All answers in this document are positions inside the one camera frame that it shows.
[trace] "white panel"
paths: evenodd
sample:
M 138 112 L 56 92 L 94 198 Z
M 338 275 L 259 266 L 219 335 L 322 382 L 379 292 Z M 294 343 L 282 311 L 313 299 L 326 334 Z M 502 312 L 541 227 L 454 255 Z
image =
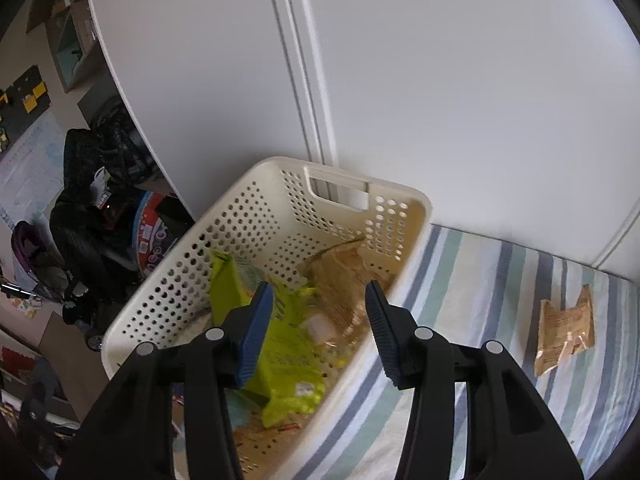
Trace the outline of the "white panel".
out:
M 308 159 L 271 0 L 90 0 L 121 94 L 200 216 L 255 162 Z
M 640 182 L 640 46 L 611 0 L 292 1 L 341 167 L 594 262 Z
M 640 221 L 638 219 L 599 269 L 629 278 L 640 285 Z

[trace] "striped bedsheet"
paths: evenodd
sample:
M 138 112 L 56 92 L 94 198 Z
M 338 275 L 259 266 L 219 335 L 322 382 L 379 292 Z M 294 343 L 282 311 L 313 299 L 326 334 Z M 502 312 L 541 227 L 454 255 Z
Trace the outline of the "striped bedsheet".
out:
M 594 348 L 533 375 L 540 301 L 574 306 L 583 283 L 594 302 Z M 545 399 L 582 460 L 586 478 L 604 462 L 640 405 L 638 290 L 562 258 L 434 226 L 404 306 L 451 342 L 501 341 Z M 296 480 L 390 479 L 395 475 L 412 392 L 398 392 L 380 361 L 364 370 L 349 407 Z M 451 477 L 464 475 L 466 400 L 456 389 Z

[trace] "paper on wall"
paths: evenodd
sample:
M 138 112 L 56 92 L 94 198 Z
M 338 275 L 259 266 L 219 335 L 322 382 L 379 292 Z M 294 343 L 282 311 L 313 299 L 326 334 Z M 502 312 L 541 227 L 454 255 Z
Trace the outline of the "paper on wall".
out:
M 34 223 L 63 188 L 65 136 L 51 110 L 18 138 L 0 161 L 0 218 L 13 230 Z

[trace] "yellow sticky note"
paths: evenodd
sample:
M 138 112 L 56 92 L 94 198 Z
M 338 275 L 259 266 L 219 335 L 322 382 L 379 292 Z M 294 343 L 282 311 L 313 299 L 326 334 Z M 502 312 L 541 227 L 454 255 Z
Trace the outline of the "yellow sticky note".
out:
M 24 98 L 24 101 L 22 101 L 22 104 L 24 104 L 24 109 L 27 110 L 28 114 L 33 112 L 33 109 L 36 106 L 38 106 L 38 102 L 36 101 L 36 98 L 31 94 L 27 95 L 27 97 Z
M 33 89 L 33 96 L 36 99 L 40 99 L 40 96 L 43 96 L 47 93 L 47 87 L 44 85 L 44 81 L 41 81 L 36 88 Z

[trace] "snack bag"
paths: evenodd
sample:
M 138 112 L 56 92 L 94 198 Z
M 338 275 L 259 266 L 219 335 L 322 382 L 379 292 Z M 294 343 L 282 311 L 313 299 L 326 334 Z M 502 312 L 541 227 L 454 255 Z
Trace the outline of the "snack bag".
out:
M 222 324 L 232 308 L 251 302 L 266 277 L 243 258 L 213 252 L 209 300 L 213 322 Z M 262 408 L 265 428 L 291 413 L 313 413 L 322 400 L 324 381 L 305 331 L 305 296 L 270 280 L 274 305 L 254 376 L 241 393 Z

